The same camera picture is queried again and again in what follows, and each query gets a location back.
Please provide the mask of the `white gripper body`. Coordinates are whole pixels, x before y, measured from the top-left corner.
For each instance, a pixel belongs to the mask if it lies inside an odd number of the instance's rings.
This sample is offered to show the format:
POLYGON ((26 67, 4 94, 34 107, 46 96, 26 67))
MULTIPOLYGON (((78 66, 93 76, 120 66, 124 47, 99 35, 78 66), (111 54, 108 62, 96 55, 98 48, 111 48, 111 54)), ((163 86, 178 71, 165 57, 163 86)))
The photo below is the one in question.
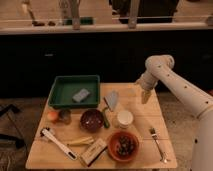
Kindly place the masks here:
POLYGON ((157 86, 158 79, 149 72, 144 72, 137 80, 136 84, 140 85, 142 89, 151 91, 157 86))

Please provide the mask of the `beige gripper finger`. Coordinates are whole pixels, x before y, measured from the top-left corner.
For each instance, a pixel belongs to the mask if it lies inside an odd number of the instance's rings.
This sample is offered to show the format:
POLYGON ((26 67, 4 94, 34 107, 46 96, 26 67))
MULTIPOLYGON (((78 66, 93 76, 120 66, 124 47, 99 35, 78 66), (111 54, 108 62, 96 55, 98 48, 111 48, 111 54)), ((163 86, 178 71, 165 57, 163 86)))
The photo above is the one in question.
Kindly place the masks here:
POLYGON ((151 92, 147 90, 143 90, 141 92, 141 103, 146 104, 151 96, 151 92))

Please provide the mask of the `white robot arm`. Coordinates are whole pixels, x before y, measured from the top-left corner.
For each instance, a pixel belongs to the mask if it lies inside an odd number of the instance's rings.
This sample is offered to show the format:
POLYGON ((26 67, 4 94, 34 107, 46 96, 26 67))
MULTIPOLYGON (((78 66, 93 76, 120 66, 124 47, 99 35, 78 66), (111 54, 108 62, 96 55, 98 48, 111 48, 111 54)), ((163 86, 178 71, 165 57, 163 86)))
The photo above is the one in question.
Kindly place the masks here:
POLYGON ((171 55, 153 55, 146 59, 146 71, 136 81, 145 91, 151 91, 161 81, 199 120, 197 142, 194 144, 191 171, 213 171, 213 97, 172 68, 171 55))

